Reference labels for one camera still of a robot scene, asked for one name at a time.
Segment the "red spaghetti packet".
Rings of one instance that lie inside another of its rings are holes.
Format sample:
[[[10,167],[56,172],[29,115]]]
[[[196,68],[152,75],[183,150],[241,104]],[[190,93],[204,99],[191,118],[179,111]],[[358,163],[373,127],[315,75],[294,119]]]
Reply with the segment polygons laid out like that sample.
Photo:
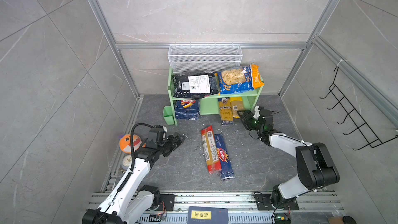
[[[221,171],[221,163],[217,153],[217,147],[212,126],[201,131],[202,144],[209,174]]]

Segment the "black pasta bag white label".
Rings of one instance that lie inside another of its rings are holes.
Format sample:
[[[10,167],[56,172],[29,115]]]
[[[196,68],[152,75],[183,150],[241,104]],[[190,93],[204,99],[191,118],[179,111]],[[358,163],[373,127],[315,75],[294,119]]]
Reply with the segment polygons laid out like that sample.
[[[215,73],[196,71],[174,74],[173,97],[180,99],[202,99],[219,93]]]

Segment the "blue spaghetti packet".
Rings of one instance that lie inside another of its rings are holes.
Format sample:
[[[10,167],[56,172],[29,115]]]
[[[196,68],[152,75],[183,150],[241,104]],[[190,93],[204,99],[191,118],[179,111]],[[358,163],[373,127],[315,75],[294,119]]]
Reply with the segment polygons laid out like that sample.
[[[223,135],[216,134],[215,141],[216,141],[218,158],[221,164],[221,171],[220,171],[221,180],[224,181],[224,180],[234,179],[235,175],[233,172],[233,168],[231,165],[231,161],[229,158],[229,154],[227,151]]]

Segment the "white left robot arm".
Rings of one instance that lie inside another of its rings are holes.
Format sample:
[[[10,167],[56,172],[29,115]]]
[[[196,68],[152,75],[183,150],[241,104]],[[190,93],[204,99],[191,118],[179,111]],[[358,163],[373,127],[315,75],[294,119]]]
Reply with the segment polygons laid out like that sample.
[[[149,128],[147,138],[134,148],[134,132],[139,126]],[[175,132],[167,134],[166,127],[146,123],[135,124],[130,131],[131,164],[110,193],[96,209],[88,209],[82,218],[83,224],[134,224],[142,214],[160,211],[166,214],[165,203],[161,200],[158,187],[141,182],[149,174],[161,156],[168,157],[184,143],[186,137]]]

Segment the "blue Barilla pasta box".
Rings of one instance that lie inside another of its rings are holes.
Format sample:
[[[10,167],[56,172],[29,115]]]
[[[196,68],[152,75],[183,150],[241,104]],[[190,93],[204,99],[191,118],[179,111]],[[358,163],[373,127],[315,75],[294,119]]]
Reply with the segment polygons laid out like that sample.
[[[198,120],[200,116],[200,101],[198,99],[176,101],[175,116],[179,120]]]

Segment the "yellow spaghetti packet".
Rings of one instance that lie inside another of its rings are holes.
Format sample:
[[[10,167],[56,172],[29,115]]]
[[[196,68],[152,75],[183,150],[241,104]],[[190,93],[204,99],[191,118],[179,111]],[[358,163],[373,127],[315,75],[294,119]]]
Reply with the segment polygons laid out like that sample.
[[[233,118],[239,118],[238,111],[244,111],[244,103],[242,97],[231,97],[231,109]]]

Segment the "Ankara spaghetti packet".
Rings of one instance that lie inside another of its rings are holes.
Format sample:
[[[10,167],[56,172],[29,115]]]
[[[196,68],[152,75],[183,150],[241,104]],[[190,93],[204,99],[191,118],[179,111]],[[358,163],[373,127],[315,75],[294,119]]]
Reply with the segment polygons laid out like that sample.
[[[228,97],[218,99],[219,115],[221,117],[222,125],[233,124],[233,112],[231,109],[231,102]]]

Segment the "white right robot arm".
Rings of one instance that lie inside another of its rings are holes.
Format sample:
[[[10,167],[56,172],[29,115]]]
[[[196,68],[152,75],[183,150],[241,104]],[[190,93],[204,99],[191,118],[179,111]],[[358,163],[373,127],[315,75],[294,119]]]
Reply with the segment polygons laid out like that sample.
[[[273,112],[263,107],[256,108],[254,113],[240,110],[237,114],[246,130],[256,131],[258,140],[296,159],[297,175],[273,187],[270,201],[275,209],[285,208],[298,196],[340,181],[325,144],[305,142],[277,131],[273,125]]]

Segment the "blue orange shell pasta bag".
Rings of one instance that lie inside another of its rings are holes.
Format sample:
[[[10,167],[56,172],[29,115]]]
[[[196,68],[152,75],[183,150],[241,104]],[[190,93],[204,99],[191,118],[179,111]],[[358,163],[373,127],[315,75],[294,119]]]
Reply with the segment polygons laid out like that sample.
[[[239,94],[264,86],[256,64],[230,68],[218,73],[220,94]]]

